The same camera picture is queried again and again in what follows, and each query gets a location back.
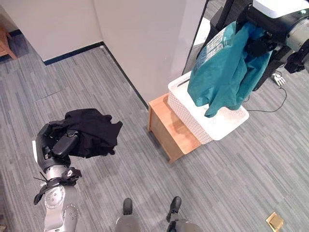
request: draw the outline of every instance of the white plastic basket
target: white plastic basket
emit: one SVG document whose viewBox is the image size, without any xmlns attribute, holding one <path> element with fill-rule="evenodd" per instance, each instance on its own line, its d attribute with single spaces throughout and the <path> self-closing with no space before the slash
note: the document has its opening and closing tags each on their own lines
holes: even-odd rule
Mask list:
<svg viewBox="0 0 309 232">
<path fill-rule="evenodd" d="M 201 144 L 224 138 L 249 118 L 242 106 L 235 111 L 222 107 L 214 117 L 205 117 L 208 104 L 195 106 L 187 91 L 190 74 L 169 83 L 168 104 Z"/>
</svg>

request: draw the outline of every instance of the black cloth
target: black cloth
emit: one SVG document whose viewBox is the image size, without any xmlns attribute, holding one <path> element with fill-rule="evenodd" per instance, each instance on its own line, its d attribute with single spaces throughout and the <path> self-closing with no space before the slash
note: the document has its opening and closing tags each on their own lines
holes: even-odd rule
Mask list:
<svg viewBox="0 0 309 232">
<path fill-rule="evenodd" d="M 112 116 L 102 115 L 97 109 L 79 109 L 67 112 L 62 121 L 53 121 L 49 125 L 53 134 L 60 138 L 67 130 L 80 133 L 78 144 L 70 155 L 90 158 L 108 153 L 115 154 L 117 136 L 122 122 L 111 123 Z"/>
</svg>

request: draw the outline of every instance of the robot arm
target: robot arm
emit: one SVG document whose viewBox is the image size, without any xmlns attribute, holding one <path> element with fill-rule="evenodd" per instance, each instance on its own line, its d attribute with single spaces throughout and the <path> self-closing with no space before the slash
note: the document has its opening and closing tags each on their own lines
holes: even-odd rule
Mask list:
<svg viewBox="0 0 309 232">
<path fill-rule="evenodd" d="M 246 50 L 253 56 L 272 51 L 277 45 L 295 51 L 285 68 L 294 73 L 309 72 L 309 2 L 307 0 L 253 0 L 237 19 L 238 31 L 246 22 L 263 28 L 264 36 L 247 43 Z"/>
<path fill-rule="evenodd" d="M 53 137 L 49 124 L 32 141 L 34 158 L 47 176 L 46 182 L 34 198 L 34 204 L 37 204 L 45 195 L 45 232 L 75 231 L 78 193 L 74 185 L 82 175 L 80 170 L 70 167 L 69 152 L 77 141 L 78 132 L 70 130 L 57 140 Z"/>
</svg>

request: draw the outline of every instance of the teal cloth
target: teal cloth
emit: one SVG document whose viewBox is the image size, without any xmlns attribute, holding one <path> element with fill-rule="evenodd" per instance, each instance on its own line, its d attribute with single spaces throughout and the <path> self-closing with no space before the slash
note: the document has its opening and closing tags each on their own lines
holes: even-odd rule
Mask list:
<svg viewBox="0 0 309 232">
<path fill-rule="evenodd" d="M 214 48 L 205 46 L 191 72 L 188 93 L 196 106 L 209 104 L 206 117 L 215 116 L 223 106 L 230 110 L 239 109 L 269 62 L 271 52 L 252 57 L 245 51 L 249 38 L 256 39 L 264 33 L 261 28 L 246 23 L 236 34 L 235 31 L 235 22 L 225 28 L 220 44 L 223 48 L 207 61 L 206 55 Z"/>
</svg>

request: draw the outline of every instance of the wooden stool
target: wooden stool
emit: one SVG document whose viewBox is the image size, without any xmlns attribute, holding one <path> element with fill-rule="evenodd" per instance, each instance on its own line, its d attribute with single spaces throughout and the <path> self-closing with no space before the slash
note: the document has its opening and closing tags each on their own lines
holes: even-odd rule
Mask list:
<svg viewBox="0 0 309 232">
<path fill-rule="evenodd" d="M 0 25 L 0 57 L 8 54 L 12 59 L 17 59 L 17 56 L 15 56 L 9 47 L 7 37 L 11 39 L 10 34 Z"/>
<path fill-rule="evenodd" d="M 168 155 L 169 163 L 173 163 L 201 143 L 169 107 L 168 96 L 167 93 L 149 102 L 148 131 L 153 132 Z"/>
</svg>

